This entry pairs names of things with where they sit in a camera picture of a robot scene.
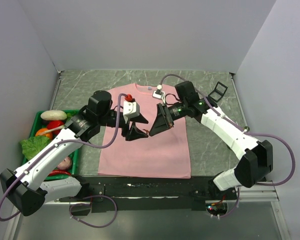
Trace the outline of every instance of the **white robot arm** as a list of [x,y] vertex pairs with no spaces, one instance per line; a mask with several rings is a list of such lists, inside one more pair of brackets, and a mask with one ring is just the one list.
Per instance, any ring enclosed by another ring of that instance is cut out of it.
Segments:
[[153,136],[172,128],[175,120],[185,116],[195,118],[217,134],[235,153],[239,163],[236,167],[213,177],[209,186],[211,196],[218,196],[223,191],[237,186],[251,188],[272,171],[273,149],[268,141],[260,142],[236,128],[225,119],[224,112],[208,96],[207,100],[214,108],[211,109],[204,98],[199,98],[192,82],[181,82],[175,89],[180,102],[169,107],[166,104],[157,104],[157,117],[149,135]]
[[131,95],[127,95],[126,99],[127,101],[123,103],[123,112],[120,112],[120,107],[115,111],[110,109],[111,94],[107,91],[96,91],[89,98],[88,105],[67,121],[65,128],[33,159],[15,171],[6,169],[0,174],[3,192],[15,184],[7,198],[24,216],[33,214],[42,204],[49,201],[80,194],[86,197],[89,183],[78,175],[61,180],[44,180],[73,151],[83,144],[90,144],[87,141],[100,132],[100,126],[121,128],[121,135],[126,141],[148,137],[136,127],[136,122],[148,123],[140,114],[138,103]]

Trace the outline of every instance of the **green basket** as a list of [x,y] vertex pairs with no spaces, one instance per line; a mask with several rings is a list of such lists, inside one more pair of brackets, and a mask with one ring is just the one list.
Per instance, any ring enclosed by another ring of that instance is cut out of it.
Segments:
[[[39,129],[45,128],[46,125],[42,124],[42,119],[41,119],[41,114],[44,111],[38,111],[35,115],[35,119],[32,125],[32,129],[30,132],[30,136],[29,137],[34,137],[36,135],[36,132]],[[73,113],[73,112],[79,112],[79,110],[64,110],[64,112],[67,113]],[[70,169],[68,169],[67,171],[69,173],[76,174],[77,173],[77,165],[78,165],[78,159],[79,159],[79,149],[75,150],[73,153],[71,153],[69,155],[69,157],[72,159],[72,167]],[[23,158],[22,164],[25,164],[28,161],[28,159],[26,159],[26,157]],[[55,176],[47,176],[46,177],[46,181],[51,181],[51,180],[59,180],[59,179],[66,179],[69,176],[66,174],[59,174],[59,175],[55,175]]]

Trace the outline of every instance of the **white wall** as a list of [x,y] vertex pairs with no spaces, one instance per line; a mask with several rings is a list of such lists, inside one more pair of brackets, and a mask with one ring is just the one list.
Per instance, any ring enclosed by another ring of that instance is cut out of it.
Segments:
[[235,73],[275,0],[19,0],[58,70]]
[[[0,0],[0,173],[22,159],[34,114],[49,107],[57,71],[17,0]],[[0,198],[3,192],[0,184]],[[1,215],[11,214],[6,200]],[[7,223],[0,222],[0,239]]]
[[[276,1],[235,84],[252,129],[281,136],[294,150],[294,177],[277,191],[292,238],[300,239],[300,0]],[[271,142],[276,182],[289,174],[291,160],[284,147]]]

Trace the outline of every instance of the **black base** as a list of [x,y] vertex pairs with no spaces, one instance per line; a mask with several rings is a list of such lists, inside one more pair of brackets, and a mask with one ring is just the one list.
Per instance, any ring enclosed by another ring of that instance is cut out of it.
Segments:
[[[88,176],[84,179],[89,183],[88,196],[112,197],[120,211],[166,209],[205,211],[208,200],[221,200],[224,194],[226,200],[237,199],[236,192],[233,192],[234,188],[224,191],[220,198],[211,197],[208,192],[211,176],[193,176],[189,179]],[[82,202],[76,197],[61,198],[60,201]],[[107,199],[92,199],[93,213],[113,210],[113,204]]]

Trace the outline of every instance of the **purple cable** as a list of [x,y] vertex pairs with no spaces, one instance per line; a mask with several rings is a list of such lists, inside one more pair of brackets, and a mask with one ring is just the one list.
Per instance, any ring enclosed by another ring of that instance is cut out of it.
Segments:
[[239,200],[240,200],[240,189],[239,189],[239,187],[237,188],[236,192],[238,194],[237,194],[236,201],[235,201],[235,204],[234,204],[233,208],[231,208],[231,210],[228,211],[225,215],[220,216],[220,218],[224,218],[224,217],[230,215],[237,208],[237,206],[239,204]]
[[111,219],[111,221],[108,222],[105,225],[98,226],[98,225],[92,225],[90,223],[87,223],[86,221],[83,221],[83,220],[73,216],[73,214],[71,213],[72,208],[75,207],[75,206],[90,206],[90,204],[85,204],[85,203],[77,203],[77,204],[72,205],[69,208],[69,214],[70,214],[71,218],[74,219],[74,220],[77,220],[78,222],[80,222],[84,225],[87,225],[89,227],[96,228],[96,229],[101,229],[101,228],[108,227],[110,224],[112,224],[114,222],[114,220],[116,219],[117,214],[118,214],[118,208],[117,208],[116,202],[111,197],[105,196],[105,195],[87,196],[87,197],[84,197],[83,200],[84,199],[91,199],[91,198],[106,198],[106,199],[109,199],[113,203],[113,205],[114,205],[114,215],[113,215],[113,218]]
[[[118,106],[121,106],[121,97],[126,97],[127,95],[124,94],[124,93],[120,93],[119,96],[118,96]],[[81,140],[63,140],[63,141],[59,141],[57,142],[56,144],[59,146],[61,144],[65,144],[65,143],[80,143],[80,144],[83,144],[83,145],[87,145],[87,146],[90,146],[90,147],[93,147],[93,148],[97,148],[97,149],[105,149],[107,147],[109,147],[116,139],[117,137],[117,134],[118,134],[118,131],[119,131],[119,121],[120,121],[120,114],[118,114],[119,112],[117,111],[117,114],[116,114],[116,119],[115,119],[115,130],[114,130],[114,134],[113,134],[113,137],[112,139],[110,140],[110,142],[108,142],[106,145],[94,145],[94,144],[91,144],[89,142],[85,142],[85,141],[81,141]],[[33,163],[31,163],[29,165],[29,167],[25,170],[25,172],[29,172],[38,162],[41,161],[41,159],[43,159],[52,149],[55,148],[55,145],[49,147],[47,150],[45,150]],[[26,175],[25,172],[23,172],[16,180],[14,180],[14,182],[7,188],[7,190],[4,192],[1,200],[0,200],[0,209],[2,207],[2,204],[5,200],[5,198],[8,196],[9,192],[11,191],[11,189]],[[7,218],[2,218],[0,216],[0,222],[5,222],[5,221],[8,221],[12,218],[14,218],[15,216],[17,216],[18,214],[20,213],[20,211],[16,212],[15,214],[7,217]]]
[[[118,105],[116,105],[116,106],[113,108],[113,110],[115,110],[117,107],[118,107]],[[121,109],[124,109],[123,106],[120,106],[120,108],[121,108]]]
[[[165,75],[161,81],[160,81],[160,85],[163,84],[164,80],[167,78],[167,77],[170,77],[170,76],[173,76],[173,77],[177,77],[183,81],[187,81],[185,78],[183,78],[182,76],[179,76],[177,74],[173,74],[173,73],[170,73],[170,74],[167,74]],[[203,99],[205,100],[206,104],[209,106],[209,108],[215,112],[215,114],[217,114],[218,116],[220,116],[221,114],[210,104],[210,102],[208,101],[206,95],[199,91],[197,88],[195,88],[195,90],[203,96]],[[239,129],[240,131],[244,131],[244,129],[242,127],[240,127],[238,124],[236,124],[235,122],[233,122],[232,120],[230,120],[229,118],[227,117],[224,117],[223,119],[225,119],[228,123],[232,124],[233,126],[235,126],[237,129]],[[289,144],[283,140],[281,137],[279,136],[276,136],[276,135],[272,135],[272,134],[267,134],[267,133],[253,133],[253,132],[245,132],[244,134],[246,135],[249,135],[249,136],[255,136],[255,137],[268,137],[268,138],[273,138],[273,139],[277,139],[278,141],[280,141],[281,143],[284,144],[284,146],[288,149],[289,153],[290,153],[290,157],[291,157],[291,162],[292,162],[292,167],[291,167],[291,171],[290,171],[290,174],[282,181],[280,182],[277,182],[277,183],[256,183],[257,185],[262,185],[262,186],[279,186],[279,185],[282,185],[282,184],[285,184],[286,182],[288,182],[292,176],[294,175],[295,173],[295,170],[296,170],[296,159],[295,159],[295,155],[294,155],[294,152],[293,150],[291,149],[291,147],[289,146]]]

